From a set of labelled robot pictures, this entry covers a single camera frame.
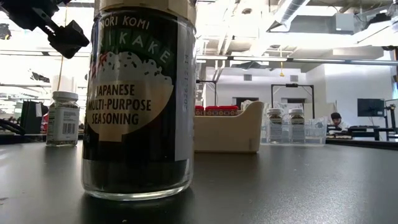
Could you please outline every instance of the white wall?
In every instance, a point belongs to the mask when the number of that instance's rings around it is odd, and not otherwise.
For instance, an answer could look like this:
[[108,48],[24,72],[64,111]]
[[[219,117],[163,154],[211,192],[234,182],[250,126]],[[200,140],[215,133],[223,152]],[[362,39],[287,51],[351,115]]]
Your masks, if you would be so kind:
[[326,100],[325,65],[320,65],[307,72],[306,81],[309,85],[314,85],[315,117],[329,117],[330,109]]
[[[298,83],[305,84],[305,74],[299,69],[284,69],[285,77],[280,77],[280,69],[269,71],[268,69],[249,69],[243,71],[240,68],[228,68],[221,74],[217,83],[218,106],[232,105],[233,97],[253,97],[260,101],[271,103],[271,84],[286,84],[290,82],[290,75],[298,75]],[[214,70],[207,71],[207,79],[211,80]],[[243,74],[252,74],[252,81],[243,81]],[[206,106],[214,105],[213,85],[206,87]],[[282,86],[275,94],[274,101],[282,98],[306,98],[307,103],[312,101],[311,96],[302,88],[286,88]]]
[[[390,60],[389,52],[379,60]],[[369,118],[359,118],[358,98],[393,97],[392,72],[389,66],[320,65],[307,73],[307,81],[315,85],[315,113],[323,111],[325,103],[337,102],[337,110],[349,125],[373,125]],[[373,118],[374,125],[385,126],[384,118]]]
[[[344,121],[350,125],[372,125],[369,118],[358,117],[358,98],[392,98],[390,67],[366,65],[326,65],[326,100],[337,101]],[[385,126],[384,118],[373,118]]]

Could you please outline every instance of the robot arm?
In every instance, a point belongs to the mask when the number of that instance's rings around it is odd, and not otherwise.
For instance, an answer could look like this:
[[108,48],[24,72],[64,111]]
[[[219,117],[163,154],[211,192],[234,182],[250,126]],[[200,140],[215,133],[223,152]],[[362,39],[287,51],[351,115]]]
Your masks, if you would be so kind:
[[90,41],[83,29],[71,21],[66,27],[58,26],[51,20],[59,10],[58,4],[68,4],[71,0],[0,0],[0,10],[23,29],[40,28],[48,35],[50,45],[66,58],[72,58]]

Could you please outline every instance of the table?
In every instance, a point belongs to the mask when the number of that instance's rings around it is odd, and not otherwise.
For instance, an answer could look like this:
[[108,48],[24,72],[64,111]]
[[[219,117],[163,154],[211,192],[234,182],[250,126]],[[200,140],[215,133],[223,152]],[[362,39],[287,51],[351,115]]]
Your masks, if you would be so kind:
[[[45,142],[47,134],[25,134],[23,136],[14,133],[0,133],[0,145],[29,143],[29,142]],[[79,133],[78,139],[83,139],[83,133]]]
[[0,146],[0,223],[397,223],[397,161],[397,151],[332,145],[196,154],[183,193],[112,202],[84,194],[81,142]]
[[[368,129],[373,129],[373,132],[367,132]],[[348,132],[353,138],[374,138],[375,141],[380,141],[380,132],[377,131],[379,129],[378,126],[374,128],[348,128]]]

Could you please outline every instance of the light fixture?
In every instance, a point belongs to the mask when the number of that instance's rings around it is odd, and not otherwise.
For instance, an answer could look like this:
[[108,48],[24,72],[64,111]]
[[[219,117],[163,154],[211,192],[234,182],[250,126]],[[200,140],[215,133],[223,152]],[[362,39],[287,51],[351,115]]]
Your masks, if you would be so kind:
[[382,60],[352,60],[351,63],[373,63],[373,64],[391,64],[398,65],[398,61],[382,61]]
[[49,52],[50,56],[62,56],[60,53],[58,52]]
[[75,57],[90,57],[90,53],[89,52],[77,52],[75,54]]
[[35,56],[43,56],[41,52],[29,52],[29,51],[18,51],[18,50],[0,50],[0,55],[35,55]]
[[234,60],[257,62],[286,62],[287,58],[279,57],[234,57]]
[[227,56],[220,55],[197,55],[199,60],[226,60],[227,58]]
[[338,59],[317,59],[317,58],[295,58],[294,62],[345,62],[345,60]]

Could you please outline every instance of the jar lid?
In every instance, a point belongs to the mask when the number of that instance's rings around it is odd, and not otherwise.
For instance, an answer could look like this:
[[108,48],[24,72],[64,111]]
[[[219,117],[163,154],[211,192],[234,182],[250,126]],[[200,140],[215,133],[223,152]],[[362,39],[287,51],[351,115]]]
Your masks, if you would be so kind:
[[52,92],[52,98],[66,98],[71,100],[79,100],[79,95],[77,93],[67,92],[67,91],[54,91]]
[[303,111],[303,109],[298,109],[298,108],[290,109],[289,114],[304,114],[304,111]]
[[269,108],[267,110],[267,113],[281,113],[281,112],[282,112],[282,109],[280,109],[280,108]]

